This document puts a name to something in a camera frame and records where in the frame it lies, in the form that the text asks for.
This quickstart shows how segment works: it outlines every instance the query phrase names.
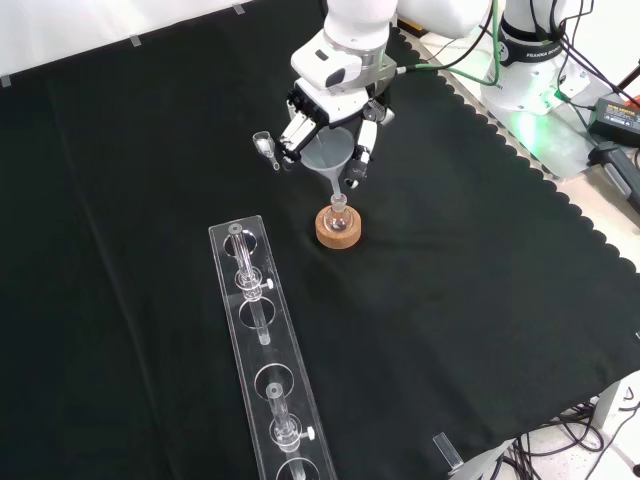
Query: glass vial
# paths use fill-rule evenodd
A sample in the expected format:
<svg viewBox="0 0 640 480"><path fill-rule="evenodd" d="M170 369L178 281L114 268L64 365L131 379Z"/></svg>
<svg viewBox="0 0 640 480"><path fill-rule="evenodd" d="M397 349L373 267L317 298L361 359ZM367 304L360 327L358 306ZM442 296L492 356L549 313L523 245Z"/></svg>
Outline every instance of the glass vial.
<svg viewBox="0 0 640 480"><path fill-rule="evenodd" d="M353 225L353 215L347 207L347 196L331 196L331 208L324 214L324 226L332 232L344 232Z"/></svg>

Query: green cable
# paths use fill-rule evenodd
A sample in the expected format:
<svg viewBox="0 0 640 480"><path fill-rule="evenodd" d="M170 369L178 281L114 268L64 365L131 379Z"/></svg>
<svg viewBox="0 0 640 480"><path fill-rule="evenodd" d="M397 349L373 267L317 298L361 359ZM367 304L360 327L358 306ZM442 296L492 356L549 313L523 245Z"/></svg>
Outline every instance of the green cable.
<svg viewBox="0 0 640 480"><path fill-rule="evenodd" d="M457 73L458 75L462 75L469 80L473 80L474 82L478 82L481 85L485 85L487 87L493 87L498 84L500 81L500 52L498 48L498 29L499 29L499 20L498 20L498 0L492 0L492 8L493 8L493 61L495 63L496 74L495 78L491 82L487 82L486 80L482 80L480 78L476 78L473 75L470 75L466 72L458 70L457 68L447 68L446 70L451 73ZM426 63L420 63L415 66L418 70L442 70L438 65L429 65Z"/></svg>

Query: scalloped edge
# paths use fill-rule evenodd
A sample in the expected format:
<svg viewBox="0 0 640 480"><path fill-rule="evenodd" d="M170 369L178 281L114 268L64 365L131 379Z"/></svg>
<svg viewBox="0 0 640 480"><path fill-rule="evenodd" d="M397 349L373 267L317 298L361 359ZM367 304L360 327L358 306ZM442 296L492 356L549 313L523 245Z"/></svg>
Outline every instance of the scalloped edge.
<svg viewBox="0 0 640 480"><path fill-rule="evenodd" d="M398 37L403 47L410 51L410 53L413 55L416 63L427 63L426 59L420 52L418 52L414 48L414 45L412 43L412 41L419 43L420 41L418 39L409 38L409 34L402 31L398 27L393 27L391 29L391 35ZM544 167L544 165L542 165L540 160L532 155L526 149L526 147L511 132L509 132L500 121L493 117L493 115L491 115L487 108L482 105L477 98L473 97L473 95L471 94L469 94L468 96L465 95L464 91L466 91L466 89L450 72L441 70L437 73L438 79L441 79L443 84L447 86L447 90L450 90L454 97L461 100L461 103L464 107L463 110L466 110L469 113L474 113L477 119L482 119L482 121L485 122L489 129L493 131L494 135L504 140L505 147L515 150L515 157L517 160L520 160L519 163L522 164L523 167L526 165L527 169L532 174L535 174L535 176L539 180L542 180L545 184L550 185L552 189L551 193L574 211L580 223L582 223L583 226L586 227L588 233L597 239L597 242L602 245L607 253L614 254L616 260L619 260L622 264L625 265L625 270L628 273L632 274L634 280L640 282L640 266L636 268L636 265L631 260L623 257L618 247L616 247L612 243L609 243L607 241L607 236L603 232L595 228L593 220L591 220L591 218L584 214L582 208L579 205L573 203L567 194L558 191L556 182L563 183L563 181L549 172Z"/></svg>

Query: label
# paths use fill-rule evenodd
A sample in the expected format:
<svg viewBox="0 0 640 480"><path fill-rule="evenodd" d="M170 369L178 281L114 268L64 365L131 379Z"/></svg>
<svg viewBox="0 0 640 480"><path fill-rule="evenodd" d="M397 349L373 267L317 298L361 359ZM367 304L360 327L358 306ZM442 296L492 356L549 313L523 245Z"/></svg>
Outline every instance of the label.
<svg viewBox="0 0 640 480"><path fill-rule="evenodd" d="M604 119L627 128L640 130L640 116L622 105L607 105Z"/></svg>

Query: table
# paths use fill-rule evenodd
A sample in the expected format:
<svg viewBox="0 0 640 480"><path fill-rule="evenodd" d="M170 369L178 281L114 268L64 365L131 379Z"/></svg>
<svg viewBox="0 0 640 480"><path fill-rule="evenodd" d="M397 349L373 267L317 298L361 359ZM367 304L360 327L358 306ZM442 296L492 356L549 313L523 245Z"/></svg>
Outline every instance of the table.
<svg viewBox="0 0 640 480"><path fill-rule="evenodd" d="M633 272L436 76L393 86L358 249L319 246L326 185L251 142L288 122L317 5L245 10L0 92L6 477L256 478L207 235L255 214L342 478L438 478L434 435L472 458L640 368Z"/></svg>

